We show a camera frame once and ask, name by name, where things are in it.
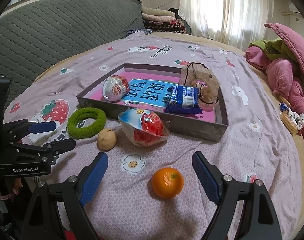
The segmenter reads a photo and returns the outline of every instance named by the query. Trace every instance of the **orange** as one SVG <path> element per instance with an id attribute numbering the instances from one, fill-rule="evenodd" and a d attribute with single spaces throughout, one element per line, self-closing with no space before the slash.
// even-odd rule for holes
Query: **orange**
<path id="1" fill-rule="evenodd" d="M 162 168 L 153 174 L 151 183 L 155 194 L 171 199 L 183 189 L 184 178 L 177 169 Z"/>

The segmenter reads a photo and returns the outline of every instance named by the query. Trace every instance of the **green plush toy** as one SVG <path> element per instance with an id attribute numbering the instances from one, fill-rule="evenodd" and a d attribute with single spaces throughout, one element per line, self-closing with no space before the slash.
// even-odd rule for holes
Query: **green plush toy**
<path id="1" fill-rule="evenodd" d="M 77 124 L 88 118 L 95 119 L 95 122 L 83 128 L 77 128 Z M 101 109 L 86 107 L 75 111 L 68 119 L 68 133 L 72 138 L 90 138 L 98 134 L 105 126 L 107 118 Z"/>

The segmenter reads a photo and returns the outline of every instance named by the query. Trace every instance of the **sheer curtain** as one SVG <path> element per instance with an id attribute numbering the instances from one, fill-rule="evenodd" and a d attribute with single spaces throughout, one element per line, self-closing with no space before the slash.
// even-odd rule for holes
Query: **sheer curtain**
<path id="1" fill-rule="evenodd" d="M 274 0 L 181 0 L 179 15 L 192 34 L 246 50 L 264 39 L 266 22 L 272 20 Z"/>

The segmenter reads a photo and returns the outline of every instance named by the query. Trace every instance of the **quilted headboard cover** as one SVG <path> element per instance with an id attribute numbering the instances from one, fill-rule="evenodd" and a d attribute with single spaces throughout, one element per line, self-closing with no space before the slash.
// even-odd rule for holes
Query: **quilted headboard cover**
<path id="1" fill-rule="evenodd" d="M 144 28 L 138 0 L 40 0 L 0 18 L 0 77 L 9 102 L 52 65 Z"/>

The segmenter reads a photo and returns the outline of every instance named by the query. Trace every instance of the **metal screw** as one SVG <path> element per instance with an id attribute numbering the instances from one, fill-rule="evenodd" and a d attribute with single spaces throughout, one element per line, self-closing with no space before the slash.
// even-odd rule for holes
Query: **metal screw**
<path id="1" fill-rule="evenodd" d="M 70 176 L 69 178 L 68 178 L 68 181 L 69 182 L 75 182 L 77 180 L 77 177 L 76 176 Z"/>
<path id="2" fill-rule="evenodd" d="M 232 180 L 232 177 L 231 177 L 230 175 L 224 175 L 224 176 L 223 176 L 223 179 L 224 179 L 225 181 L 231 181 L 231 180 Z"/>
<path id="3" fill-rule="evenodd" d="M 255 181 L 255 184 L 256 184 L 256 185 L 259 185 L 259 186 L 262 186 L 262 185 L 263 185 L 263 181 L 261 181 L 260 179 L 257 179 L 257 180 Z"/>
<path id="4" fill-rule="evenodd" d="M 38 182 L 38 187 L 43 187 L 45 184 L 45 182 L 43 180 L 39 181 Z"/>

